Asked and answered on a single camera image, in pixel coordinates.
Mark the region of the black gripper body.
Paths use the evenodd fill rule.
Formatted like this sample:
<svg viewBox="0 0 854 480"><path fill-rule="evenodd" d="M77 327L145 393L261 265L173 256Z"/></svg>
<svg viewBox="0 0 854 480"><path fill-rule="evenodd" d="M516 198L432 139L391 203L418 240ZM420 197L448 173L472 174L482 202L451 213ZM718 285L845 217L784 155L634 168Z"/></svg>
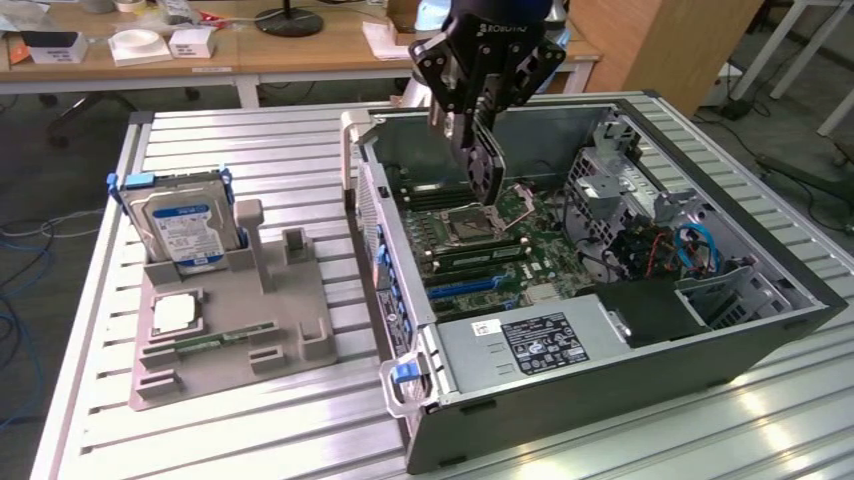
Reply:
<svg viewBox="0 0 854 480"><path fill-rule="evenodd" d="M480 49L503 56L507 45L520 42L528 53L544 38L550 1L452 1L443 33L458 69L470 78Z"/></svg>

